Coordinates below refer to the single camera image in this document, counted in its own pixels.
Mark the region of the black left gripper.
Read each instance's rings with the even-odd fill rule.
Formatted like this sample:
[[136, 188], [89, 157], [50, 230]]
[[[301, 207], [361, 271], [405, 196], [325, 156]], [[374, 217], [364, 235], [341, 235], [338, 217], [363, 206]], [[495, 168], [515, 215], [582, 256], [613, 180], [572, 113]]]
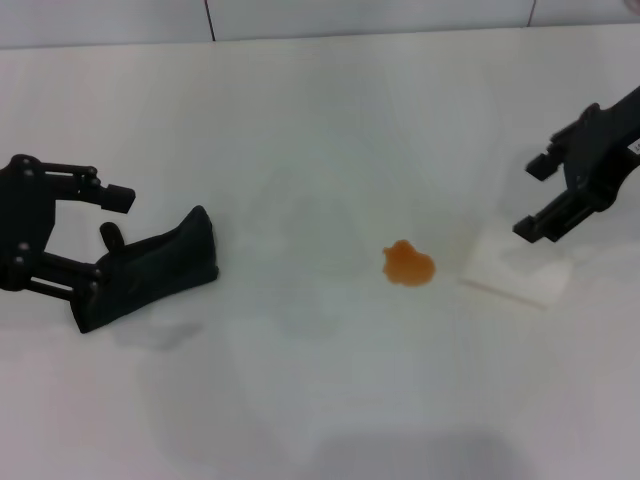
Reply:
[[96, 264], [44, 253], [55, 224], [54, 197], [128, 213], [136, 193], [103, 186], [93, 166], [41, 164], [34, 157], [13, 156], [1, 169], [1, 288], [27, 287], [61, 300], [90, 297], [102, 280]]

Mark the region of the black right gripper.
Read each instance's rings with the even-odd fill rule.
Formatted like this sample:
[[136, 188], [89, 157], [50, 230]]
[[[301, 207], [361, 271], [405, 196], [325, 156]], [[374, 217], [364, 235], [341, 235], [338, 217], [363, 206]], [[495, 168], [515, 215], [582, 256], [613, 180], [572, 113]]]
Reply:
[[539, 181], [560, 167], [568, 190], [512, 231], [529, 243], [557, 242], [594, 213], [609, 208], [621, 185], [639, 166], [629, 145], [639, 139], [639, 91], [633, 90], [609, 108], [589, 105], [579, 119], [554, 133], [543, 153], [526, 171]]

